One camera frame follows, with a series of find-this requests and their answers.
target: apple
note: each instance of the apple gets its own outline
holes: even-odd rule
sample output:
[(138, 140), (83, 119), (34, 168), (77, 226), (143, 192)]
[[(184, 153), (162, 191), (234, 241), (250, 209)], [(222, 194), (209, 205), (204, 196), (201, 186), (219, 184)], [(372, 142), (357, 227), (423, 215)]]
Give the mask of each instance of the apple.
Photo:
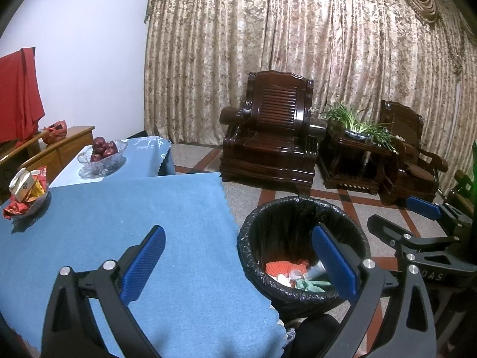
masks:
[(113, 154), (115, 154), (115, 153), (116, 153), (116, 152), (114, 151), (113, 148), (108, 148), (108, 149), (106, 149), (106, 150), (104, 151), (104, 153), (103, 153), (103, 159), (106, 159), (106, 158), (108, 158), (109, 156), (111, 156), (111, 155), (113, 155)]
[(102, 160), (102, 159), (103, 159), (103, 157), (102, 157), (101, 155), (95, 153), (95, 154), (92, 154), (92, 155), (91, 155), (90, 161), (100, 161), (100, 160)]
[(114, 153), (117, 153), (118, 152), (118, 147), (116, 146), (116, 143), (114, 141), (109, 141), (107, 143), (104, 143), (103, 144), (103, 148), (104, 149), (114, 149)]
[(93, 149), (93, 153), (97, 153), (98, 155), (102, 156), (105, 150), (106, 149), (104, 148), (104, 146), (99, 146), (96, 149)]
[(102, 147), (105, 142), (106, 142), (106, 140), (104, 139), (104, 137), (96, 137), (96, 138), (92, 141), (92, 149), (96, 149), (96, 148)]

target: baseboard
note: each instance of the baseboard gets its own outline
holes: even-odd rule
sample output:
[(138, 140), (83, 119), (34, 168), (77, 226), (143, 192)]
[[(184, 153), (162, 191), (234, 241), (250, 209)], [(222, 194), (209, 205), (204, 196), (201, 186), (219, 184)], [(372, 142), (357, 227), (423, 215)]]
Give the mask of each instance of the baseboard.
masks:
[(135, 135), (129, 136), (127, 138), (138, 138), (138, 137), (147, 137), (146, 131), (141, 131), (141, 132), (136, 133)]

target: blue gripper pad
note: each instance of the blue gripper pad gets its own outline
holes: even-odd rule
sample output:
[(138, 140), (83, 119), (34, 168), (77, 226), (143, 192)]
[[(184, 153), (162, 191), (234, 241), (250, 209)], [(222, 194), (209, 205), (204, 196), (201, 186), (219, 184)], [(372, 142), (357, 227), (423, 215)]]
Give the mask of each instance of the blue gripper pad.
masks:
[(119, 297), (125, 306), (139, 298), (157, 261), (165, 248), (165, 232), (160, 226), (149, 237), (145, 244), (141, 243), (141, 250), (132, 261), (131, 266), (123, 275), (123, 290)]
[(341, 254), (336, 240), (333, 241), (318, 225), (312, 232), (312, 245), (338, 295), (355, 303), (358, 299), (358, 276)]
[(430, 220), (438, 220), (442, 217), (439, 206), (416, 197), (407, 198), (406, 207), (423, 217), (429, 218)]

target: green plant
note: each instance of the green plant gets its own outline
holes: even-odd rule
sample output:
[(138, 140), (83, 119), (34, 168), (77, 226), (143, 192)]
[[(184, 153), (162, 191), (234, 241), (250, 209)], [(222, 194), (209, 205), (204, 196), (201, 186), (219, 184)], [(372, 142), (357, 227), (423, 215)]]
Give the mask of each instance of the green plant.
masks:
[(352, 132), (368, 135), (374, 143), (395, 152), (392, 140), (396, 136), (386, 129), (385, 124), (373, 124), (358, 120), (358, 114), (366, 110), (361, 109), (356, 112), (351, 106), (348, 108), (343, 104), (335, 104), (334, 106), (329, 105), (329, 108), (321, 113), (321, 116), (327, 120), (341, 122), (346, 129)]

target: chair backrest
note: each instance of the chair backrest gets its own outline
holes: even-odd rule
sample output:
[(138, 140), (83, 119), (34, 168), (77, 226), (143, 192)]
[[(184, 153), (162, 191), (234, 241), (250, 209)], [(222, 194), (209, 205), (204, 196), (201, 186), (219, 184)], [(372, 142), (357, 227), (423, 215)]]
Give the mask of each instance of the chair backrest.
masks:
[(396, 136), (404, 139), (405, 157), (408, 163), (416, 164), (419, 159), (421, 135), (424, 127), (422, 117), (410, 107), (399, 102), (381, 101), (380, 123)]
[(252, 72), (245, 103), (251, 109), (248, 127), (280, 135), (303, 135), (312, 98), (313, 80), (289, 72)]

